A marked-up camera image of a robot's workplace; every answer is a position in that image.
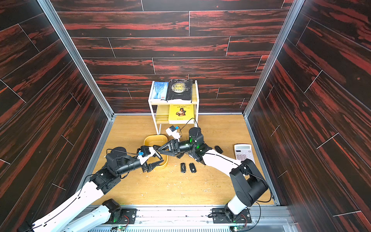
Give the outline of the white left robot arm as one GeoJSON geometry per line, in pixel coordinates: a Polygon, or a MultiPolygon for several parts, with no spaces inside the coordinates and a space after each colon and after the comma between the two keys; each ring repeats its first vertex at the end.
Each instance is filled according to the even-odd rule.
{"type": "Polygon", "coordinates": [[[50,214],[37,220],[33,224],[24,222],[18,232],[62,232],[68,223],[95,200],[109,192],[122,179],[122,174],[134,171],[146,164],[150,157],[158,157],[159,161],[152,166],[159,165],[163,158],[158,153],[158,146],[143,146],[133,157],[125,148],[117,147],[106,154],[106,164],[93,175],[72,197],[58,206],[50,214]]]}

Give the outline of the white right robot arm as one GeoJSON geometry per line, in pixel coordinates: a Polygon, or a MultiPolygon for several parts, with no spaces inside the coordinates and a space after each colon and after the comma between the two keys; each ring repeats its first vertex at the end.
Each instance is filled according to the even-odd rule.
{"type": "Polygon", "coordinates": [[[188,132],[188,140],[180,141],[175,127],[168,128],[174,139],[155,151],[161,155],[182,157],[187,153],[195,161],[213,167],[231,178],[235,196],[225,205],[223,216],[228,222],[236,222],[269,189],[269,185],[251,159],[239,161],[229,158],[209,147],[203,138],[201,128],[193,127],[188,132]]]}

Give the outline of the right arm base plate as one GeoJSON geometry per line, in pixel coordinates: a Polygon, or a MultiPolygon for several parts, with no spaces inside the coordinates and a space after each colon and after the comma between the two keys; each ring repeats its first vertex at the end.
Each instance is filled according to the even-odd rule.
{"type": "Polygon", "coordinates": [[[226,224],[226,223],[251,223],[250,211],[245,208],[242,212],[234,214],[226,208],[212,208],[212,212],[208,215],[208,218],[213,220],[214,224],[226,224]]]}

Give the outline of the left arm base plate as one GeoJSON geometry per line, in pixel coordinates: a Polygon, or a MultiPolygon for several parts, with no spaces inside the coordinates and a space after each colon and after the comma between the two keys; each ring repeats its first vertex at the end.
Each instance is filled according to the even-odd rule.
{"type": "Polygon", "coordinates": [[[136,208],[122,208],[113,212],[108,224],[134,224],[137,216],[136,208]]]}

